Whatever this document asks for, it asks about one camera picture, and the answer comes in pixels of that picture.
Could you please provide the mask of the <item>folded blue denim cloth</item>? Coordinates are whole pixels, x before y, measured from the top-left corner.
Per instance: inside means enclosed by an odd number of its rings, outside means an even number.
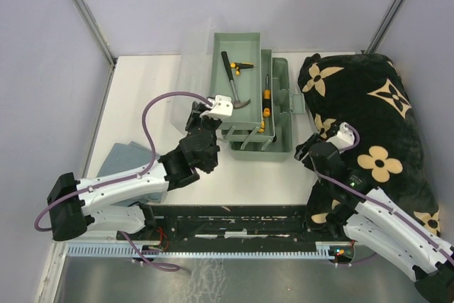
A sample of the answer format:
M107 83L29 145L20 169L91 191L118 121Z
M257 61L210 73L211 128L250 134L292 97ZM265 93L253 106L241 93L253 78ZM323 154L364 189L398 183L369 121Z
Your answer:
M131 141L129 144L114 143L105 161L97 173L97 177L104 177L144 166L151 160L151 150ZM160 204L165 198L163 193L151 193L115 203L115 206L134 206L137 203Z

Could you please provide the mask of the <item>aluminium frame post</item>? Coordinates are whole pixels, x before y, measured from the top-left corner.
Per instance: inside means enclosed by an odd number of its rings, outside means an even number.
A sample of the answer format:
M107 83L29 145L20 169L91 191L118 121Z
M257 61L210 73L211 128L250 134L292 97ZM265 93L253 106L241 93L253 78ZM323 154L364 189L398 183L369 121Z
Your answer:
M88 28L88 31L92 35L92 38L102 52L104 58L110 64L110 66L114 66L116 64L116 57L111 52L107 39L101 32L101 28L99 27L97 20L95 19L91 9L89 8L88 3L85 0L72 0L72 3L77 9L82 20L84 21L86 27Z
M367 47L364 50L362 50L363 54L377 52L378 47L384 40L387 32L391 28L395 18L397 17L399 11L402 9L402 6L404 5L405 1L406 0L391 0L391 3L388 6L387 10L385 11L377 29L372 35L370 42L368 43Z

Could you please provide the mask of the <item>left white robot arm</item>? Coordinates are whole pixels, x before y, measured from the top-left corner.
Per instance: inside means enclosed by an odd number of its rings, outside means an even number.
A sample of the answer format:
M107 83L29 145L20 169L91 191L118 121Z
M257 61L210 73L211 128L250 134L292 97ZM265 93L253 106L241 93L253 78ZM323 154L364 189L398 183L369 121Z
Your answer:
M153 237L157 222L152 210L145 204L121 206L121 202L150 194L164 197L171 190L198 181L199 171L212 172L218 165L216 130L221 122L203 103L193 103L186 136L152 167L144 165L92 179L76 180L71 172L60 175L47 197L53 240L69 241L87 231Z

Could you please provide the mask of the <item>left aluminium frame post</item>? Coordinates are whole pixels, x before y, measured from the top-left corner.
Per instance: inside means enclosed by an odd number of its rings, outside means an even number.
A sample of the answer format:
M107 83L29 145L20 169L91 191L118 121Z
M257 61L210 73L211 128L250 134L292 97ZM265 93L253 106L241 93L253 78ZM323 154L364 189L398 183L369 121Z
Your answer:
M97 20L95 19L91 9L89 8L88 3L85 0L72 0L72 3L77 9L82 20L84 21L86 27L88 28L88 31L92 35L92 38L102 52L104 58L110 64L110 66L114 66L116 64L116 57L111 52L107 39L101 32L101 28L99 27Z

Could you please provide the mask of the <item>small yellow black screwdriver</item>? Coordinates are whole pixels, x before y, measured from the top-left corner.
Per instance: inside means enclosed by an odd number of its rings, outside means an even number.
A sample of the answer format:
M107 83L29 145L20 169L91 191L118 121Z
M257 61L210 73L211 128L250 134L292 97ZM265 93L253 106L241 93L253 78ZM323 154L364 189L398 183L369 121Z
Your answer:
M258 133L264 133L264 132L265 132L265 121L262 120L261 124L260 124L260 127L258 129Z

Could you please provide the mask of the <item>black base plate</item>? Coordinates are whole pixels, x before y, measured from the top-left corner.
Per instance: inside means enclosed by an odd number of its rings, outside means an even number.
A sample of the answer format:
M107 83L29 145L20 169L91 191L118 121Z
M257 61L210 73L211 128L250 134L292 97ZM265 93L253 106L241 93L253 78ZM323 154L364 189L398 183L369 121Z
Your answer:
M313 251L316 244L349 246L345 236L313 229L304 205L146 205L152 216L130 238L161 242L166 251L248 253Z

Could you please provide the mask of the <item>right aluminium frame post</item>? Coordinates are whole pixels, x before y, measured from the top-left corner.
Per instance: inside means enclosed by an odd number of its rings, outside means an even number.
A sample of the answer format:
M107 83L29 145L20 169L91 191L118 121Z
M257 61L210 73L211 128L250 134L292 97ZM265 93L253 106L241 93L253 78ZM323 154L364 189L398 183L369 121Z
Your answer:
M405 1L406 0L391 0L391 3L388 6L387 10L385 11L377 29L372 35L370 42L368 43L367 47L364 50L362 50L363 54L377 52L378 47L384 40L387 32L391 28L395 18L397 17L399 11L402 9L402 6L404 5Z

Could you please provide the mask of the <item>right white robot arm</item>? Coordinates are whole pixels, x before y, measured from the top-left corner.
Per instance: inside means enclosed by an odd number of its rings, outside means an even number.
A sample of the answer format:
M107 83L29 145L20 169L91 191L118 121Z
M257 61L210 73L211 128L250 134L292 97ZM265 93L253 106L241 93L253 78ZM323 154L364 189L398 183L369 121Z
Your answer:
M349 138L318 134L296 147L295 159L312 169L319 184L339 202L326 217L332 239L362 243L413 281L427 302L453 301L453 245L430 232L398 207L381 187L349 168L341 153Z

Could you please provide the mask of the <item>green plastic tool box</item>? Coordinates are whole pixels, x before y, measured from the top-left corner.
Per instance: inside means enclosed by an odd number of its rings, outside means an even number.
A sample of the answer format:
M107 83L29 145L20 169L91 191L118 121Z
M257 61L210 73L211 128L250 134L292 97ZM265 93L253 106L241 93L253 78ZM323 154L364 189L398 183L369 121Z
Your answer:
M292 93L289 63L262 47L258 32L222 32L208 18L187 29L174 88L204 97L217 94L247 102L224 119L218 136L237 160L283 162L294 149L293 117L303 114L304 98ZM239 76L232 62L249 62ZM262 117L265 77L270 76L271 116ZM258 133L261 121L265 132Z

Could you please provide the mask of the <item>black floral blanket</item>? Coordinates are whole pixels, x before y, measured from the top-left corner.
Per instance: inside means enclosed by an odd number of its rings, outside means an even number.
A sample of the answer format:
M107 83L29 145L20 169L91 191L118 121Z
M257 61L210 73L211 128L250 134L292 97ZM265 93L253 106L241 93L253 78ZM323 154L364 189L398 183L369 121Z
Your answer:
M312 55L297 84L326 140L346 122L360 142L341 157L430 233L439 236L439 205L426 176L414 110L393 62L381 54Z

